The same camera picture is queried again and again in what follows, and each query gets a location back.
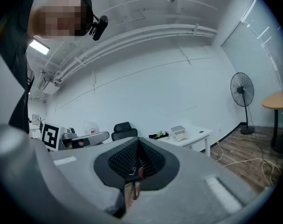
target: hand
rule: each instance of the hand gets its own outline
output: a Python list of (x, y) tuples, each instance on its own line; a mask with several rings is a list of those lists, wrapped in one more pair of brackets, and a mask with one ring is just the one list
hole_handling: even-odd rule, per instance
[[(80, 147), (84, 146), (83, 141), (79, 141), (78, 144)], [(72, 143), (68, 143), (67, 145), (65, 145), (65, 147), (66, 149), (73, 149)]]

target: black shirt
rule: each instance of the black shirt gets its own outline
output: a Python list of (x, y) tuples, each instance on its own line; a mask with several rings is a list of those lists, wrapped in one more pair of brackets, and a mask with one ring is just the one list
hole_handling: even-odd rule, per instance
[(0, 54), (25, 90), (15, 107), (9, 124), (27, 133), (29, 133), (28, 93), (34, 81), (34, 76), (28, 66), (26, 50), (33, 40), (27, 34), (29, 14), (33, 2), (34, 0), (20, 0), (15, 7), (5, 14), (0, 22)]

